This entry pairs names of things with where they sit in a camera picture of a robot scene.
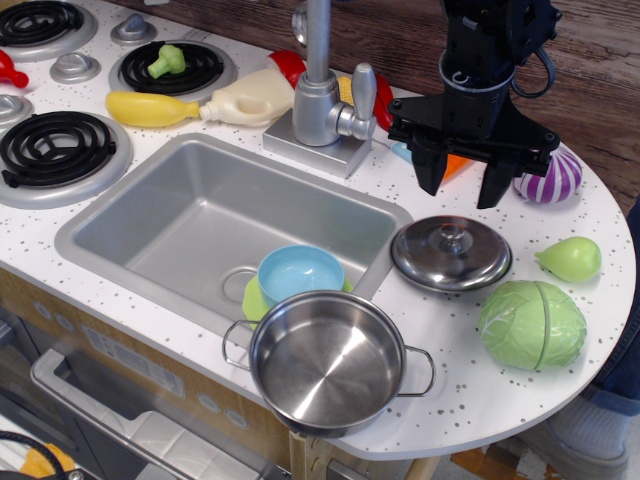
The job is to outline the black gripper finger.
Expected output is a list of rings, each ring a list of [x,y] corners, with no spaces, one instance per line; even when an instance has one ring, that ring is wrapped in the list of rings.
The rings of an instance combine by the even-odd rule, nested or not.
[[[448,166],[448,151],[419,137],[413,138],[409,150],[420,188],[435,196]]]
[[[498,159],[488,163],[482,179],[477,208],[489,209],[496,207],[517,172],[518,164],[510,158]]]

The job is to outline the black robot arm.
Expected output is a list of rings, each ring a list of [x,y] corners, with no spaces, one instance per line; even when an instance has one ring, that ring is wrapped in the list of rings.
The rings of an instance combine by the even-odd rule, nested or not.
[[[560,144],[554,131],[522,114],[510,95],[519,67],[535,55],[555,80],[544,49],[562,13],[548,1],[446,1],[447,44],[439,60],[444,90],[396,98],[390,138],[407,145],[419,186],[434,195],[457,155],[486,165],[477,206],[495,207],[511,181],[546,175]]]

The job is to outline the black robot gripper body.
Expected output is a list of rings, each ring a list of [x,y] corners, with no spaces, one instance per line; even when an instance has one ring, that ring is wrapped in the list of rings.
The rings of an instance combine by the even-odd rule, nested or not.
[[[511,64],[483,76],[455,64],[441,64],[444,90],[437,95],[395,98],[389,138],[409,144],[424,138],[449,154],[486,165],[510,158],[515,176],[544,176],[558,135],[521,113],[511,100],[517,67]]]

